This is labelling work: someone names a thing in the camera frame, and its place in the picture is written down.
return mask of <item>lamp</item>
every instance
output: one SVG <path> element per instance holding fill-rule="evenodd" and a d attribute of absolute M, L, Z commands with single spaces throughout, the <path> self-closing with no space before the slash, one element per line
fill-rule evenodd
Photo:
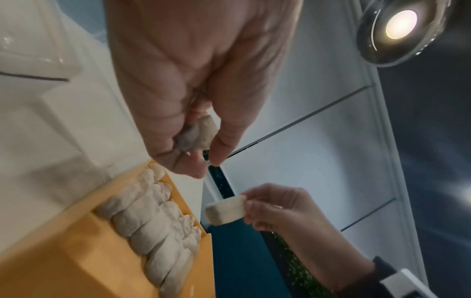
<path fill-rule="evenodd" d="M 418 55 L 440 35 L 456 0 L 373 0 L 357 33 L 360 55 L 378 67 Z"/>

